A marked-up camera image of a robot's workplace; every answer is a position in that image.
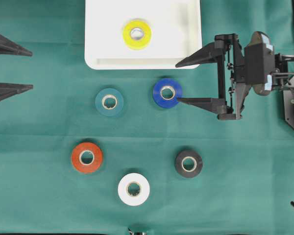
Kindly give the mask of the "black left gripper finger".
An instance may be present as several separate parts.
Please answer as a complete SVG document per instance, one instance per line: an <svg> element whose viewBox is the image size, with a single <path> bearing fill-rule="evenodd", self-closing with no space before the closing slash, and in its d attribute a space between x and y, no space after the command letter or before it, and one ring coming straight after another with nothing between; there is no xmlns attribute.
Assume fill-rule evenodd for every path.
<svg viewBox="0 0 294 235"><path fill-rule="evenodd" d="M0 34L0 54L32 56L33 53Z"/></svg>
<svg viewBox="0 0 294 235"><path fill-rule="evenodd" d="M33 89L33 85L0 83L0 101Z"/></svg>

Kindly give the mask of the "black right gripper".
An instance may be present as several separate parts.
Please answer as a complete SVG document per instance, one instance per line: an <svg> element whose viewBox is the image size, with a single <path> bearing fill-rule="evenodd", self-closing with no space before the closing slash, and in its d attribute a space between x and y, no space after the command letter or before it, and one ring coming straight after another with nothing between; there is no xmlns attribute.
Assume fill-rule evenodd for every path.
<svg viewBox="0 0 294 235"><path fill-rule="evenodd" d="M242 54L237 34L222 34L215 36L215 41L207 44L197 52L178 62L175 67L217 63L224 66L224 55L229 58L233 50L233 62L228 59L227 68L231 71L230 94L235 95L235 106L228 106L225 98L178 98L179 102L193 105L211 113L218 114L219 120L239 120L244 110L244 101L249 93L250 86L245 82L245 59Z"/></svg>

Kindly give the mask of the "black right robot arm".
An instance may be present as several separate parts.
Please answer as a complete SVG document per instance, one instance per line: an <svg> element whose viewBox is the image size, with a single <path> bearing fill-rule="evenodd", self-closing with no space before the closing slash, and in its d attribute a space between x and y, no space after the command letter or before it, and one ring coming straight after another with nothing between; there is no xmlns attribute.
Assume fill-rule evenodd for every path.
<svg viewBox="0 0 294 235"><path fill-rule="evenodd" d="M179 98L179 102L215 113L219 120L239 120L250 90L260 96L282 91L285 121L294 129L294 55L275 53L267 34L255 31L246 47L235 33L216 35L213 42L175 66L208 63L217 64L219 96Z"/></svg>

